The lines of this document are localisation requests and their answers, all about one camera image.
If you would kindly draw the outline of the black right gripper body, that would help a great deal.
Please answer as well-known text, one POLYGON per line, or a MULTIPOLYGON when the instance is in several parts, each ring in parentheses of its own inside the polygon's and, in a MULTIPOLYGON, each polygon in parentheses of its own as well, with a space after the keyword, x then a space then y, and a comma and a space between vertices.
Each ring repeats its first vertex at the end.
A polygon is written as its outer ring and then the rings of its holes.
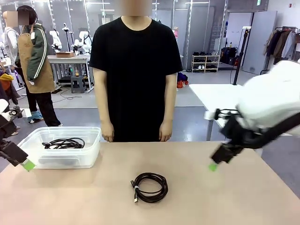
POLYGON ((212 153, 211 159, 214 163, 220 164, 222 162, 229 163, 235 156, 240 154, 244 148, 232 141, 221 143, 212 153))

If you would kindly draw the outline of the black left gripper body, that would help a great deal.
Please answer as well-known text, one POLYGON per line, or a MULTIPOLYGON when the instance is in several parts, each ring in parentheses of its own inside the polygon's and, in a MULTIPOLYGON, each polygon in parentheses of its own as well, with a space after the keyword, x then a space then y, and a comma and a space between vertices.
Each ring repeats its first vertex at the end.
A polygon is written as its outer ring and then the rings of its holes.
POLYGON ((1 141, 0 156, 16 167, 27 159, 28 154, 11 141, 1 141))

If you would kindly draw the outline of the person's left hand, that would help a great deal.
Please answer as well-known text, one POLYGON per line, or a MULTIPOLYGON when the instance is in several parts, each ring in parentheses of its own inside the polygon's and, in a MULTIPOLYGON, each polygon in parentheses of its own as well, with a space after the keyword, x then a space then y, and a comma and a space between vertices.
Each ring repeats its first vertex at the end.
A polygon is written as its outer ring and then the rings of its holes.
POLYGON ((173 121, 172 120, 163 121, 159 129, 159 140, 161 142, 168 141, 172 136, 172 131, 173 131, 173 121))

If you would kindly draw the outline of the person's right hand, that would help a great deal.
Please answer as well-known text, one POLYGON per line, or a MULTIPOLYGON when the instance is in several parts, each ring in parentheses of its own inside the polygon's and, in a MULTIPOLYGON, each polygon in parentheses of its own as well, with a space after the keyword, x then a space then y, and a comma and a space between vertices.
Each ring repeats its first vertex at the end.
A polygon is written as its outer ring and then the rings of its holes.
POLYGON ((114 128, 110 121, 101 122, 101 134, 105 141, 113 142, 114 139, 114 128))

